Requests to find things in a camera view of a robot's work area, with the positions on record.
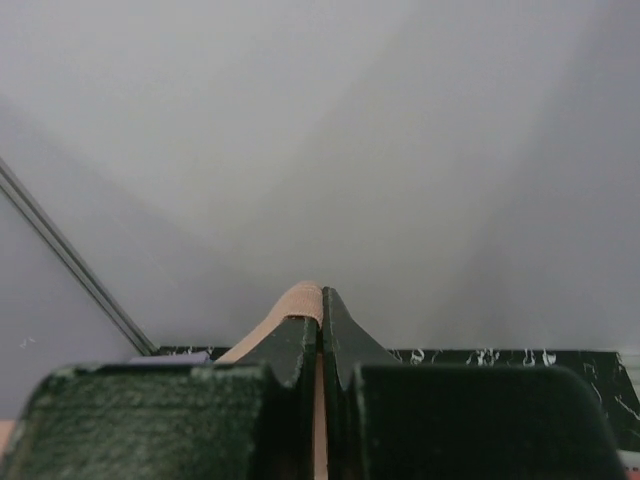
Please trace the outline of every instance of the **metal rail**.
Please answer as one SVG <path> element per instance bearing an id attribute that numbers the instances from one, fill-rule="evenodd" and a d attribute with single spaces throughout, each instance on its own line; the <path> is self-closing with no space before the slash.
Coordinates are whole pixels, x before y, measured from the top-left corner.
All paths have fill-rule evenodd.
<path id="1" fill-rule="evenodd" d="M 0 191 L 13 203 L 56 256 L 66 265 L 85 290 L 98 302 L 115 326 L 142 355 L 150 355 L 156 347 L 97 279 L 95 273 L 71 246 L 47 216 L 38 202 L 27 192 L 15 174 L 0 158 Z"/>

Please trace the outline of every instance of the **dark green block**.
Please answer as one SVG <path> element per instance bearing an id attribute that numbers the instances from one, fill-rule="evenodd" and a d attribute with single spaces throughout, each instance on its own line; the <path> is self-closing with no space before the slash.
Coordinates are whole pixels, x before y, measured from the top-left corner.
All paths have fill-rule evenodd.
<path id="1" fill-rule="evenodd" d="M 316 333 L 285 321 L 235 365 L 58 370 L 26 406 L 0 478 L 308 479 Z"/>
<path id="2" fill-rule="evenodd" d="M 625 478 L 562 368 L 356 367 L 348 404 L 354 478 Z"/>
<path id="3" fill-rule="evenodd" d="M 323 289 L 323 303 L 321 333 L 329 477 L 339 480 L 351 478 L 347 472 L 354 451 L 349 443 L 351 425 L 348 422 L 346 391 L 354 368 L 360 364 L 398 365 L 399 362 L 354 321 L 335 289 Z"/>

